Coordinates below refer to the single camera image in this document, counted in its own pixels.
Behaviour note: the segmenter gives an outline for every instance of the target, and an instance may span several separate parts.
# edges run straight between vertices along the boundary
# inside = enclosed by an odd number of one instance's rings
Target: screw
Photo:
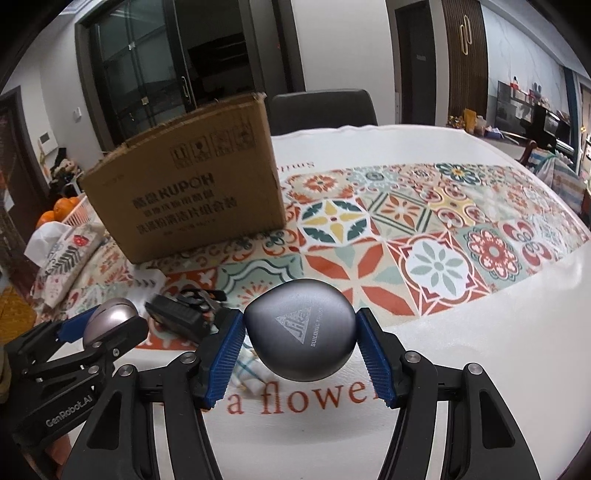
[[[195,352],[185,352],[184,354],[181,355],[181,363],[182,364],[192,364],[196,358],[197,358],[197,355],[195,355]]]
[[[478,364],[470,364],[468,365],[468,371],[473,375],[480,375],[484,370]]]
[[[417,352],[409,351],[404,354],[404,359],[409,364],[417,364],[421,361],[421,355],[419,355]]]
[[[133,365],[124,365],[118,370],[117,373],[119,375],[121,375],[122,377],[128,377],[133,373],[133,371],[134,371]]]

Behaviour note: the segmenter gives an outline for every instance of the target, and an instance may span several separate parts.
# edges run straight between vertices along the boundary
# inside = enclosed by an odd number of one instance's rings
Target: orange fruit
[[[59,199],[53,206],[53,213],[56,217],[56,222],[63,222],[64,219],[74,209],[74,205],[68,199]]]
[[[54,221],[55,221],[55,216],[53,214],[53,210],[49,210],[48,212],[43,213],[43,215],[41,215],[39,217],[39,221],[37,222],[37,226],[35,227],[35,230],[37,230],[44,223],[54,222]]]

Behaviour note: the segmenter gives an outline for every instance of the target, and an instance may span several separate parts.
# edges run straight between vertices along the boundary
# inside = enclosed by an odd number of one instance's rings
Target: cardboard box
[[[154,127],[85,175],[131,262],[285,225],[264,98],[236,96]]]

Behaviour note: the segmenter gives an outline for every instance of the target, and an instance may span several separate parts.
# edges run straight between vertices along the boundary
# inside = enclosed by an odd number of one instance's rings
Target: dining table
[[[591,430],[587,227],[517,161],[463,131],[342,127],[272,137],[272,144],[284,229],[142,265],[131,265],[110,239],[52,314],[80,313],[148,277],[153,286],[154,269],[163,293],[215,288],[242,310],[284,282],[322,280],[432,363],[482,365],[540,477],[556,480]],[[149,322],[148,339],[116,367],[160,367],[193,348]],[[78,342],[60,354],[81,349]],[[261,376],[254,387],[231,382],[204,413],[223,478],[378,477],[398,412],[375,395],[357,347],[320,381]],[[154,418],[160,475],[173,479],[161,406]],[[441,475],[446,419],[439,402],[430,480]]]

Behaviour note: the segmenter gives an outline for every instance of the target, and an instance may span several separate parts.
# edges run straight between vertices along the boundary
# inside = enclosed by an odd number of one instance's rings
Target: computer mouse
[[[319,280],[301,278],[272,288],[246,307],[243,320],[261,361],[288,380],[326,378],[355,348],[353,307]]]
[[[82,345],[86,348],[102,334],[120,323],[135,317],[138,309],[128,299],[116,298],[102,303],[92,314],[82,335]]]

